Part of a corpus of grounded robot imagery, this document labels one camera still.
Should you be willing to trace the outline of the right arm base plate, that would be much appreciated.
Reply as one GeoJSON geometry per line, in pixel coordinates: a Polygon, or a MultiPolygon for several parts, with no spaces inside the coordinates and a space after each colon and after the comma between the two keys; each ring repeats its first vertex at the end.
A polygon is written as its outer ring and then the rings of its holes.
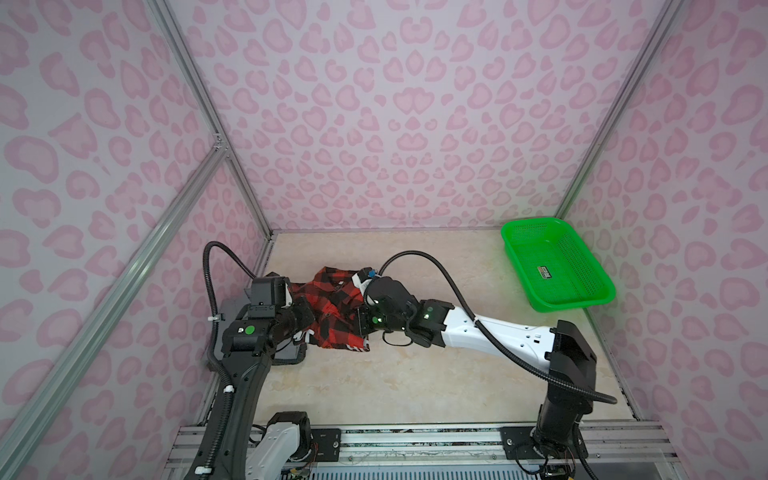
{"type": "Polygon", "coordinates": [[[543,462],[544,460],[578,460],[579,456],[585,458],[589,456],[586,442],[580,433],[577,436],[568,433],[564,443],[557,443],[536,440],[533,431],[534,428],[531,426],[500,429],[501,444],[507,460],[543,462]]]}

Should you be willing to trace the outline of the folded grey shirt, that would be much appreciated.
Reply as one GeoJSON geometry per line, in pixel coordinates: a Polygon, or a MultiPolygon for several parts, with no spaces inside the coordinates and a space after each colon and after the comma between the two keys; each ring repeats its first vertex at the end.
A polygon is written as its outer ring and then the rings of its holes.
{"type": "Polygon", "coordinates": [[[250,299],[245,292],[222,302],[220,306],[221,321],[217,323],[216,355],[218,358],[221,358],[228,351],[232,338],[244,331],[250,304],[250,299]]]}

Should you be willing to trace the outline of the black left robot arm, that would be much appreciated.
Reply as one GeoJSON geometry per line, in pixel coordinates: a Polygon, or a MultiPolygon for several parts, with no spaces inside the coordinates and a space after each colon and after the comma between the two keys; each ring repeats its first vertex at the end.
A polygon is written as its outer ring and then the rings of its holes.
{"type": "Polygon", "coordinates": [[[250,309],[222,334],[217,394],[187,479],[244,479],[252,421],[277,347],[315,320],[305,300],[278,308],[271,318],[253,318],[250,309]]]}

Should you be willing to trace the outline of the green plastic basket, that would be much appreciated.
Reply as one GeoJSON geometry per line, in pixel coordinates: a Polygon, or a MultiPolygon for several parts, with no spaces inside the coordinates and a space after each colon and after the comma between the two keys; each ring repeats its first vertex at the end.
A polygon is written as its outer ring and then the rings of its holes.
{"type": "Polygon", "coordinates": [[[500,234],[534,310],[584,309],[615,299],[611,278],[565,221],[552,217],[513,220],[501,227],[500,234]]]}

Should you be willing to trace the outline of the aluminium diagonal frame bar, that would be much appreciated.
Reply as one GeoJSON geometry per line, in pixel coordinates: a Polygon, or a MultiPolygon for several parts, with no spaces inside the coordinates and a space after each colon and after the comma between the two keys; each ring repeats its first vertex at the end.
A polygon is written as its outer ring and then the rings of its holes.
{"type": "Polygon", "coordinates": [[[3,479],[19,476],[226,158],[225,147],[209,152],[20,410],[1,442],[3,479]]]}

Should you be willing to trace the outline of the aluminium left corner post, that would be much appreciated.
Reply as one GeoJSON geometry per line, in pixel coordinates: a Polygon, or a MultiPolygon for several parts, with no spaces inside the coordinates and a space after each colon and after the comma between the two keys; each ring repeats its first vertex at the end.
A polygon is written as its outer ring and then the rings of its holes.
{"type": "Polygon", "coordinates": [[[222,122],[222,118],[214,105],[213,97],[193,58],[191,48],[185,39],[184,32],[176,18],[170,2],[166,0],[148,0],[146,1],[146,4],[151,10],[158,27],[162,30],[162,33],[168,42],[169,49],[181,69],[192,96],[197,101],[204,119],[215,136],[217,144],[224,151],[225,161],[235,177],[236,185],[244,196],[246,206],[256,220],[262,235],[267,240],[270,240],[273,236],[273,231],[258,203],[256,194],[247,178],[245,169],[240,162],[240,158],[231,143],[230,136],[228,135],[222,122]]]}

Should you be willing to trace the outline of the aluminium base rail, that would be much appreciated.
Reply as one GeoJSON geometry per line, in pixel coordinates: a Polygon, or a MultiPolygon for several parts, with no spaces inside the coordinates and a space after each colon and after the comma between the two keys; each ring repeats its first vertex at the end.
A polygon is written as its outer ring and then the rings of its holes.
{"type": "MultiPolygon", "coordinates": [[[[244,479],[684,479],[662,426],[630,420],[582,423],[589,452],[578,460],[507,460],[502,427],[532,423],[314,425],[252,428],[244,479]],[[301,463],[313,428],[342,431],[338,462],[301,463]]],[[[184,427],[162,472],[187,479],[205,430],[184,427]]]]}

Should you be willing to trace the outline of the aluminium corner frame post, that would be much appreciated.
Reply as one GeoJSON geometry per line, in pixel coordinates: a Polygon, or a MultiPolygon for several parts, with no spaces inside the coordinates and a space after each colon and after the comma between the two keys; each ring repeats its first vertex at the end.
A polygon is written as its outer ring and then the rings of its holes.
{"type": "Polygon", "coordinates": [[[577,197],[587,183],[594,166],[599,161],[608,141],[616,127],[629,108],[633,97],[641,86],[653,62],[663,49],[667,39],[674,31],[679,17],[684,12],[688,1],[667,0],[663,3],[659,15],[654,21],[649,33],[639,49],[635,60],[627,71],[618,93],[610,105],[607,114],[596,131],[593,141],[570,182],[565,195],[559,204],[555,217],[565,220],[577,201],[577,197]]]}

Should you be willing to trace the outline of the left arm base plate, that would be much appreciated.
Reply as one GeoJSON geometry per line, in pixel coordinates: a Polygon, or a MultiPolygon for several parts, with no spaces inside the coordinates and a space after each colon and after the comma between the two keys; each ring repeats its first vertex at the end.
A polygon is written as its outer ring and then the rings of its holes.
{"type": "Polygon", "coordinates": [[[339,428],[313,428],[305,436],[307,451],[299,457],[301,463],[338,462],[342,431],[339,428]]]}

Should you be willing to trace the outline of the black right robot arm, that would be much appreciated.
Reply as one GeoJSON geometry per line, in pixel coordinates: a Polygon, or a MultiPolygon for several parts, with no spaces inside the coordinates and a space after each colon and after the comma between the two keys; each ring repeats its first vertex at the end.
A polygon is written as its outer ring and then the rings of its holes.
{"type": "Polygon", "coordinates": [[[534,458],[581,453],[573,428],[596,403],[616,398],[596,389],[597,357],[578,327],[560,320],[554,327],[513,324],[472,317],[465,309],[439,300],[366,300],[359,310],[361,330],[401,332],[411,343],[429,348],[463,348],[501,356],[547,383],[535,426],[511,446],[534,458]]]}

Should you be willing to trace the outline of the red black plaid shirt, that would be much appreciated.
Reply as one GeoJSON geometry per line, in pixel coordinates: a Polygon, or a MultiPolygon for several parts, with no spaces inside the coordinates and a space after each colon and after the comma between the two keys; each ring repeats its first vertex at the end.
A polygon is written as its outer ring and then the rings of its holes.
{"type": "Polygon", "coordinates": [[[359,310],[363,307],[363,284],[371,279],[371,271],[370,267],[344,270],[326,266],[312,280],[291,284],[292,298],[306,300],[314,316],[303,333],[307,343],[323,349],[370,350],[359,310]]]}

